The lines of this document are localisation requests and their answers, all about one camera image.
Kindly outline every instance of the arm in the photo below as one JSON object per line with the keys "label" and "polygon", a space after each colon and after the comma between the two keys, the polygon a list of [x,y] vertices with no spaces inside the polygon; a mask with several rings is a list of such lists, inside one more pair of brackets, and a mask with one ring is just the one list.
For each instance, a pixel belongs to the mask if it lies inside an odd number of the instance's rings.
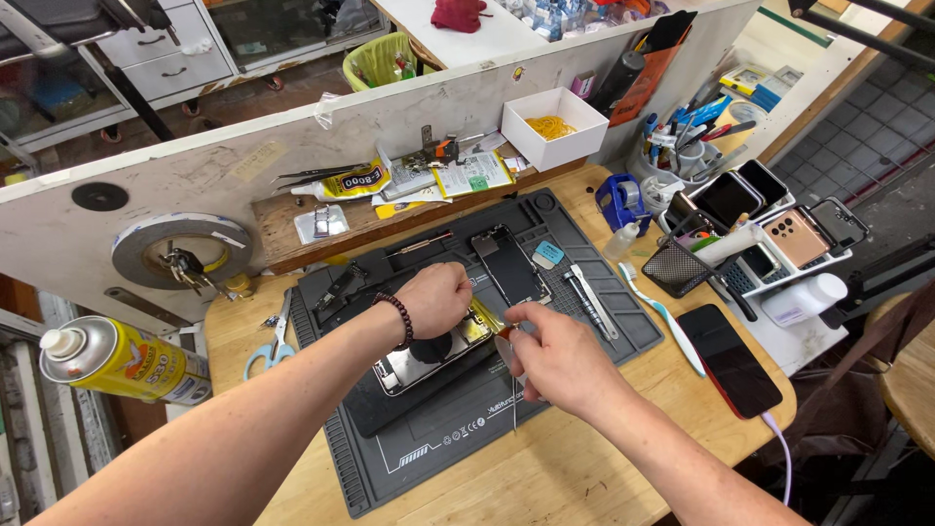
{"label": "arm", "polygon": [[[460,264],[436,264],[396,297],[415,338],[434,338],[467,312],[470,283]],[[150,434],[31,524],[253,524],[341,399],[404,330],[396,307],[370,307]]]}
{"label": "arm", "polygon": [[512,307],[506,318],[538,328],[532,335],[510,334],[511,373],[529,377],[524,399],[544,396],[593,426],[649,480],[681,524],[807,524],[642,398],[586,325],[535,302]]}

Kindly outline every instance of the red smartphone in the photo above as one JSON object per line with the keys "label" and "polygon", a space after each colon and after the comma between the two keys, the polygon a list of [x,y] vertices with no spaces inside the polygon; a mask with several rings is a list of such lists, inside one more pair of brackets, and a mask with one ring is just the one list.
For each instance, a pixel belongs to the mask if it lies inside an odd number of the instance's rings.
{"label": "red smartphone", "polygon": [[677,320],[737,418],[759,416],[783,401],[783,393],[717,306],[702,305]]}

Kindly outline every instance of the tweezers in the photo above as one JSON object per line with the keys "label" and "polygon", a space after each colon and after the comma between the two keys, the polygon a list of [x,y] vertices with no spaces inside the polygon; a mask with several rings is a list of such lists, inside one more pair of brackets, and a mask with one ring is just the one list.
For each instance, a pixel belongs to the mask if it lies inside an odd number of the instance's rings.
{"label": "tweezers", "polygon": [[357,165],[348,165],[346,167],[337,167],[337,168],[319,168],[319,169],[308,169],[305,171],[300,171],[297,173],[287,173],[285,175],[277,176],[276,179],[273,179],[269,183],[272,184],[280,179],[292,179],[296,177],[303,177],[301,181],[295,181],[293,183],[284,184],[277,188],[273,193],[279,192],[286,188],[293,188],[296,186],[305,186],[306,184],[311,184],[316,181],[321,181],[322,179],[327,179],[342,173],[347,173],[349,171],[356,171],[359,169],[370,168],[370,163],[361,163]]}

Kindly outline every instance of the double-sided tape roll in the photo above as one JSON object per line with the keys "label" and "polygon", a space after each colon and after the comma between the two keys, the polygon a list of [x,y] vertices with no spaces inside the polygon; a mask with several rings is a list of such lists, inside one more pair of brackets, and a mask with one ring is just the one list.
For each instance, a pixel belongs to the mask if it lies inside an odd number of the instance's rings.
{"label": "double-sided tape roll", "polygon": [[253,244],[247,231],[226,217],[210,213],[172,212],[135,223],[118,234],[110,249],[114,269],[127,280],[149,288],[182,290],[171,271],[147,264],[145,254],[153,245],[164,245],[179,237],[214,239],[224,250],[217,261],[202,261],[212,281],[220,283],[247,268]]}

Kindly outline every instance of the wrist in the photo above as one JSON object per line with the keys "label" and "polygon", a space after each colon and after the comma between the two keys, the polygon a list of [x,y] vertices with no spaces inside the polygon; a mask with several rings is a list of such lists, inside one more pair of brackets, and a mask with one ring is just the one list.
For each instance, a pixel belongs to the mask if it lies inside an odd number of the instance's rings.
{"label": "wrist", "polygon": [[399,310],[388,301],[379,301],[367,310],[372,314],[375,332],[392,349],[406,341],[406,322]]}

